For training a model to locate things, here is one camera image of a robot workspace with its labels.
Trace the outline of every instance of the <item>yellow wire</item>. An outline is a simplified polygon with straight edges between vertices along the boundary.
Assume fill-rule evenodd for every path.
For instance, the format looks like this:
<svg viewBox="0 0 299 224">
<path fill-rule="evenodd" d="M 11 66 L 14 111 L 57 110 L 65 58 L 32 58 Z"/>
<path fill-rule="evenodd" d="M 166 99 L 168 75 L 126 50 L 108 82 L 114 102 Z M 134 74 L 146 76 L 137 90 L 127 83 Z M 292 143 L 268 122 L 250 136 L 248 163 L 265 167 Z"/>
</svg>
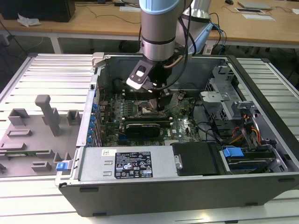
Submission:
<svg viewBox="0 0 299 224">
<path fill-rule="evenodd" d="M 252 128 L 251 130 L 256 133 L 256 140 L 257 140 L 258 144 L 260 144 L 259 139 L 258 139 L 258 133 L 257 133 L 256 129 Z"/>
<path fill-rule="evenodd" d="M 243 137 L 243 135 L 240 135 L 238 138 L 232 140 L 232 141 L 230 142 L 230 144 L 235 143 L 236 141 L 240 140 L 242 137 Z"/>
</svg>

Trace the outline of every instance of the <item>black box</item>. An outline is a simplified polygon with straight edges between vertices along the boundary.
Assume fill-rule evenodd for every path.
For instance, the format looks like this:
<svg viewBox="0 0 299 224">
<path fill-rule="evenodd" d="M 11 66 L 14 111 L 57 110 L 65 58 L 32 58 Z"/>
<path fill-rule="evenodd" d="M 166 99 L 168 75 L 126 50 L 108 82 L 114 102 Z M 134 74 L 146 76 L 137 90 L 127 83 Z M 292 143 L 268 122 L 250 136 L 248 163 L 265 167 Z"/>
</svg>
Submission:
<svg viewBox="0 0 299 224">
<path fill-rule="evenodd" d="M 75 13 L 74 0 L 0 0 L 0 10 L 5 20 L 21 16 L 32 19 L 68 22 Z"/>
</svg>

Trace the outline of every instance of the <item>paper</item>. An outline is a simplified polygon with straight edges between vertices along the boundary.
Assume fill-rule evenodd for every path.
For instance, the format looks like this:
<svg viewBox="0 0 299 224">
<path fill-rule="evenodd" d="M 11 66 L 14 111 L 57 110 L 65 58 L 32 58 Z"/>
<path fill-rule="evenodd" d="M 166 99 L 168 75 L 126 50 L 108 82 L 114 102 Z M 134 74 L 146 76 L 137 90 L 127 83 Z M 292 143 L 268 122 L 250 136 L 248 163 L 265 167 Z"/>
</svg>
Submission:
<svg viewBox="0 0 299 224">
<path fill-rule="evenodd" d="M 295 8 L 293 8 L 292 11 L 293 11 L 296 15 L 299 15 L 299 9 L 295 9 Z"/>
<path fill-rule="evenodd" d="M 141 12 L 140 8 L 137 7 L 131 7 L 131 6 L 121 6 L 120 11 L 126 11 L 126 12 Z"/>
<path fill-rule="evenodd" d="M 248 15 L 248 14 L 242 14 L 246 19 L 249 20 L 270 20 L 275 21 L 271 16 L 268 15 Z"/>
<path fill-rule="evenodd" d="M 20 14 L 18 15 L 19 15 L 18 22 L 23 26 L 29 27 L 29 26 L 37 26 L 41 24 L 38 19 L 29 19 L 21 16 Z"/>
</svg>

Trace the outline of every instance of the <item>blue latch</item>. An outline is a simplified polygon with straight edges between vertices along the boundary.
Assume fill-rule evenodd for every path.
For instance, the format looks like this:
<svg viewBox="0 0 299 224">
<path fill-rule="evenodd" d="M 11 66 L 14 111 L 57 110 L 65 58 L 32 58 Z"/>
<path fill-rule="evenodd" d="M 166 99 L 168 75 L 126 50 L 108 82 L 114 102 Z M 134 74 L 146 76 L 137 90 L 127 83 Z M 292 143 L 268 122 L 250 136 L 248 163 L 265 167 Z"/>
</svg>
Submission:
<svg viewBox="0 0 299 224">
<path fill-rule="evenodd" d="M 69 165 L 69 163 L 67 163 L 67 162 L 59 162 L 56 165 L 56 171 L 67 171 L 68 165 Z"/>
<path fill-rule="evenodd" d="M 225 157 L 244 157 L 244 154 L 239 147 L 227 147 L 222 151 Z"/>
</svg>

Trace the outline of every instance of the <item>table leg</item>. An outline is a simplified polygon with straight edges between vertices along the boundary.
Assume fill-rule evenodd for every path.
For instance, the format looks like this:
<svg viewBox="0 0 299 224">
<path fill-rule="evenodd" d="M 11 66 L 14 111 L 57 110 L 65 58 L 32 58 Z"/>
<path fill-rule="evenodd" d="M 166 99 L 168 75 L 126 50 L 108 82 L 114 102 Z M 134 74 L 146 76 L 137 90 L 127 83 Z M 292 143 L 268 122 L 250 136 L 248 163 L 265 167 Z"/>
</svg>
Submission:
<svg viewBox="0 0 299 224">
<path fill-rule="evenodd" d="M 4 46 L 9 45 L 9 41 L 8 41 L 7 37 L 4 34 L 0 35 L 0 42 L 3 43 Z"/>
<path fill-rule="evenodd" d="M 202 54 L 203 55 L 211 55 L 213 47 L 214 47 L 214 42 L 206 41 L 204 51 L 202 52 Z"/>
<path fill-rule="evenodd" d="M 61 48 L 59 38 L 58 37 L 50 37 L 50 39 L 51 39 L 55 54 L 63 54 L 64 52 Z"/>
<path fill-rule="evenodd" d="M 88 40 L 89 42 L 89 49 L 90 49 L 90 53 L 94 53 L 94 42 L 93 42 L 93 39 L 89 39 Z"/>
<path fill-rule="evenodd" d="M 250 56 L 254 56 L 257 54 L 257 52 L 259 51 L 260 47 L 253 47 Z"/>
</svg>

